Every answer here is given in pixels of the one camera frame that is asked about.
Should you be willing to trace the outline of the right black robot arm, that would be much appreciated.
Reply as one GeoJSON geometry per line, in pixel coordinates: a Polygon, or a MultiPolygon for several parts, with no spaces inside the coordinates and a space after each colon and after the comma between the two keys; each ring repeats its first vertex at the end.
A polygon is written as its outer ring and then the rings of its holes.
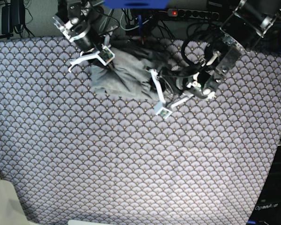
{"type": "Polygon", "coordinates": [[[115,59],[110,38],[117,26],[102,34],[98,33],[90,16],[93,10],[99,15],[105,15],[89,0],[63,0],[58,12],[52,17],[55,27],[81,51],[78,58],[70,61],[69,72],[84,61],[97,60],[103,66],[107,66],[115,59]]]}

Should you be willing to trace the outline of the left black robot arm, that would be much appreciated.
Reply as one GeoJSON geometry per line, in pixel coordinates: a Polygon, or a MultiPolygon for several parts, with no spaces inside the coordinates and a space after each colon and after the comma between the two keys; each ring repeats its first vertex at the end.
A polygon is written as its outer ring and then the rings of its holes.
{"type": "Polygon", "coordinates": [[[155,114],[167,119],[174,108],[192,97],[215,98],[219,85],[242,52],[251,50],[264,38],[280,12],[281,0],[241,0],[220,27],[195,32],[183,41],[181,56],[187,67],[181,71],[148,68],[159,98],[155,114]],[[186,47],[199,37],[211,42],[195,64],[187,58],[186,47]]]}

